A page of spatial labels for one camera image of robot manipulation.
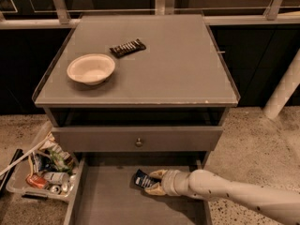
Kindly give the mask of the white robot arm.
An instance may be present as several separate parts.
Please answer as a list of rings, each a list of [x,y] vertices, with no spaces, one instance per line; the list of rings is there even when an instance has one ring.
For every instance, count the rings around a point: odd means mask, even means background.
[[[264,108],[231,109],[221,146],[204,169],[151,172],[151,195],[220,198],[282,225],[299,225],[299,109],[284,105],[299,85],[295,56]]]

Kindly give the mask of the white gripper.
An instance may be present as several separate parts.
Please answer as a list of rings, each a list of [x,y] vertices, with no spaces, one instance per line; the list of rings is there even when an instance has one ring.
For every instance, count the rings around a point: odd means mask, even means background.
[[[191,190],[189,188],[189,172],[181,172],[179,170],[157,170],[150,172],[149,176],[161,180],[151,187],[146,187],[144,191],[149,195],[164,196],[189,196]]]

